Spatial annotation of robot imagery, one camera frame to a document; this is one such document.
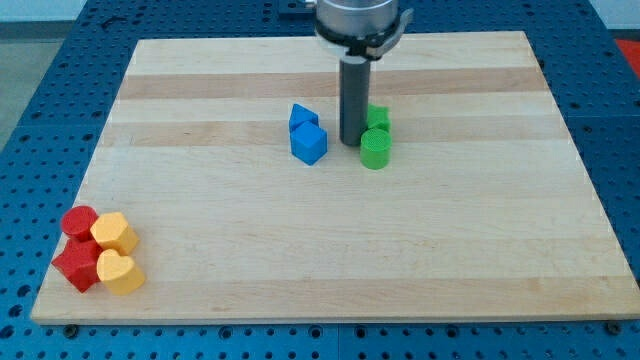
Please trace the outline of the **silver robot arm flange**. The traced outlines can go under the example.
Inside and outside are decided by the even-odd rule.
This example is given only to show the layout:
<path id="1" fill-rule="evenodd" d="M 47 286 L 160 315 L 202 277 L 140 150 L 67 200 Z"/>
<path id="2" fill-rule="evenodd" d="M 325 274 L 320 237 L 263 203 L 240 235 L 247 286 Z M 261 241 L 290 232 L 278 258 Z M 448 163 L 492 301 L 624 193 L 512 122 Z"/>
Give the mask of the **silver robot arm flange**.
<path id="1" fill-rule="evenodd" d="M 400 41 L 414 9 L 398 0 L 317 0 L 314 30 L 322 46 L 351 63 L 378 61 Z"/>

